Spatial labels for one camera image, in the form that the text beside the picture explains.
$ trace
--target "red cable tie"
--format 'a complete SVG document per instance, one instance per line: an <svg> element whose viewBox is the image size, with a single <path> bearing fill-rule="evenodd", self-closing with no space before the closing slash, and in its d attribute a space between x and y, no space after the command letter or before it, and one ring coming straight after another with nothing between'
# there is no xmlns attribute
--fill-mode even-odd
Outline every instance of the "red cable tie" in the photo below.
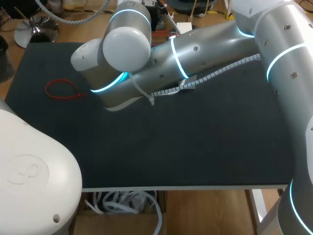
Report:
<svg viewBox="0 0 313 235"><path fill-rule="evenodd" d="M50 85L52 85L52 84L54 84L54 83L57 83L57 82L67 82L67 83L69 83L74 89L75 89L75 92L76 92L76 94L75 95L70 95L70 96L55 96L55 95L51 95L49 92L48 92L48 87L50 86ZM82 97L82 96L85 96L86 94L85 93L78 93L78 90L77 90L77 88L76 88L76 86L71 82L71 81L69 81L69 80L67 80L67 79L55 79L55 80L53 80L53 81L51 81L51 82L48 82L48 84L45 86L45 93L49 96L49 97L51 97L51 98L54 98L54 99L62 99L62 100L64 100L64 99L75 99L75 98L78 98L78 97Z"/></svg>

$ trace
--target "chair base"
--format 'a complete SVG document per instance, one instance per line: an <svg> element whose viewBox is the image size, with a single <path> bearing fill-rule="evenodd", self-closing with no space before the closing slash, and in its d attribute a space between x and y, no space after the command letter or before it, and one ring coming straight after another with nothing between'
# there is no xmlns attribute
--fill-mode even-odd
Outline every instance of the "chair base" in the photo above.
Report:
<svg viewBox="0 0 313 235"><path fill-rule="evenodd" d="M58 24L46 16L23 20L14 31L15 42L26 48L29 43L54 42L59 36Z"/></svg>

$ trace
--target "robot logo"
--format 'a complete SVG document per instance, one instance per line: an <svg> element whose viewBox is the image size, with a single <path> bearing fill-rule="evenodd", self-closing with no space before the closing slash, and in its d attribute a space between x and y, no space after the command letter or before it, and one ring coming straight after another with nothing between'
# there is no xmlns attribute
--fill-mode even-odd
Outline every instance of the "robot logo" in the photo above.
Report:
<svg viewBox="0 0 313 235"><path fill-rule="evenodd" d="M32 192L46 185L49 170L38 157L18 155L5 164L1 178L4 188L10 191Z"/></svg>

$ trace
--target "gray cable sleeve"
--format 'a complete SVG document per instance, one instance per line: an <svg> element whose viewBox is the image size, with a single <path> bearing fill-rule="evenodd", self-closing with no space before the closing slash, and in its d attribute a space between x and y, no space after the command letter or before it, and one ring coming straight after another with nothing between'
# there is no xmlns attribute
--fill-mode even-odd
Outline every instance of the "gray cable sleeve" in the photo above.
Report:
<svg viewBox="0 0 313 235"><path fill-rule="evenodd" d="M181 85L181 86L178 86L178 87L173 87L173 88L170 88L170 89L166 89L166 90L162 90L162 91L158 91L158 92L153 92L151 93L151 96L160 96L160 95L165 95L165 94L168 94L168 93L171 93L171 92L176 92L176 91L180 91L180 90L184 90L184 89L187 89L189 87L193 87L195 85L198 85L198 84L201 84L203 82L206 82L207 80L225 72L225 71L228 71L234 67L237 67L239 65L243 65L245 63L248 63L250 61L255 61L255 60L260 60L261 57L260 57L260 54L256 54L256 55L252 55L250 57L246 57L246 58L243 58L239 61L236 61L230 65L227 65L211 74L208 74L207 76L205 77L202 77L196 81L193 81L193 82L190 82L190 83L187 83L187 84L184 84L184 85Z"/></svg>

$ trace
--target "dark gray work surface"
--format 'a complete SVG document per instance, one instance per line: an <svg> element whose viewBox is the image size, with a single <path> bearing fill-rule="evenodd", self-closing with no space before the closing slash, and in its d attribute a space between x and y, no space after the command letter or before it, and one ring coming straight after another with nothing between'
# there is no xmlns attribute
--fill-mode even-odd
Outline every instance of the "dark gray work surface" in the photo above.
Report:
<svg viewBox="0 0 313 235"><path fill-rule="evenodd" d="M142 98L109 112L71 66L70 57L80 45L29 45L6 102L73 153L83 188L291 181L288 129L260 62L226 72L194 91L158 97L155 106ZM48 97L46 84L58 78L71 80L87 96ZM50 90L73 94L62 83Z"/></svg>

